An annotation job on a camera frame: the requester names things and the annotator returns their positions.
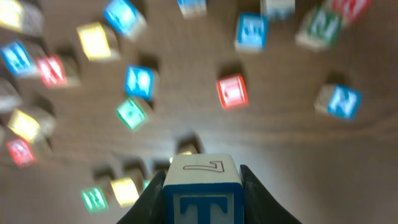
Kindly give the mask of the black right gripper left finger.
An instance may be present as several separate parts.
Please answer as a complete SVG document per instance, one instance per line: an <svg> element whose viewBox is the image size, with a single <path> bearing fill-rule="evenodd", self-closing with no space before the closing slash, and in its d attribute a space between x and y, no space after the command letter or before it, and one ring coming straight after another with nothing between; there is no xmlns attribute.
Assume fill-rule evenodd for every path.
<svg viewBox="0 0 398 224"><path fill-rule="evenodd" d="M132 208L117 224L164 224L163 184L166 172L158 171Z"/></svg>

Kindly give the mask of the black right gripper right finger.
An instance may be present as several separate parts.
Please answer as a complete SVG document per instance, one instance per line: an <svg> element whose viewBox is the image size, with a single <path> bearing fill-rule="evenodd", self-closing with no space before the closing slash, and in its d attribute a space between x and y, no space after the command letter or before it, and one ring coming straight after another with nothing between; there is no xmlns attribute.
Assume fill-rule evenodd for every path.
<svg viewBox="0 0 398 224"><path fill-rule="evenodd" d="M244 224L301 224L264 187L247 165L240 165Z"/></svg>

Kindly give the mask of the green R block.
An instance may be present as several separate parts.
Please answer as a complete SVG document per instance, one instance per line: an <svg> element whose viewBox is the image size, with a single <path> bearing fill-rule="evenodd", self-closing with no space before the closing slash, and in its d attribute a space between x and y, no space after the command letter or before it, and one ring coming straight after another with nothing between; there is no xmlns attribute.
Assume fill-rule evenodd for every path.
<svg viewBox="0 0 398 224"><path fill-rule="evenodd" d="M110 176L97 178L94 186L80 192L82 201L89 213L99 213L109 209L109 203L114 198L111 181Z"/></svg>

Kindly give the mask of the blue T block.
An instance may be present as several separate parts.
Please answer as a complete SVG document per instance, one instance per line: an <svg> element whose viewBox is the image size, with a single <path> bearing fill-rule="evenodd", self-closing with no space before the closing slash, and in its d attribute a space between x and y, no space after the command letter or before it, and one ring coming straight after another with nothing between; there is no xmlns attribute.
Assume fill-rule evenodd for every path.
<svg viewBox="0 0 398 224"><path fill-rule="evenodd" d="M243 183L229 154L174 156L163 184L168 224L243 224Z"/></svg>

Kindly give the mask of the yellow O block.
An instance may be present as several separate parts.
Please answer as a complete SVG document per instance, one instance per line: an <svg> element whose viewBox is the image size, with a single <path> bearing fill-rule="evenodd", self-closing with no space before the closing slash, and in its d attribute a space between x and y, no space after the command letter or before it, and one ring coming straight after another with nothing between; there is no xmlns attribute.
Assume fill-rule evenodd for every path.
<svg viewBox="0 0 398 224"><path fill-rule="evenodd" d="M198 150L194 144L181 145L177 149L176 153L169 159L169 162L172 163L174 157L179 154L184 154L184 155L198 154Z"/></svg>
<svg viewBox="0 0 398 224"><path fill-rule="evenodd" d="M120 207L132 206L144 190L144 176L140 169L130 169L122 178L112 180L111 187Z"/></svg>

